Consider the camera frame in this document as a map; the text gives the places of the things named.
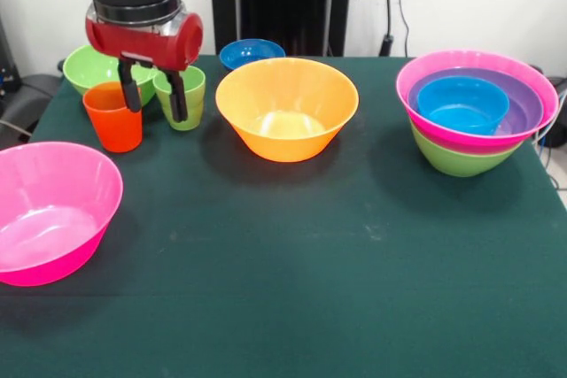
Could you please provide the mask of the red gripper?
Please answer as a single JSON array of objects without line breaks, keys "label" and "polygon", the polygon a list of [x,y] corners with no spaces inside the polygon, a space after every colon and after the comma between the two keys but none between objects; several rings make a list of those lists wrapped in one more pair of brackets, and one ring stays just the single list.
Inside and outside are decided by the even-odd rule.
[{"label": "red gripper", "polygon": [[196,13],[181,12],[162,26],[145,28],[118,26],[87,17],[85,27],[95,50],[119,58],[120,85],[130,111],[142,109],[138,87],[131,74],[134,62],[129,59],[134,59],[166,70],[164,74],[171,87],[172,118],[175,122],[188,119],[183,78],[177,71],[195,62],[202,46],[203,24]]}]

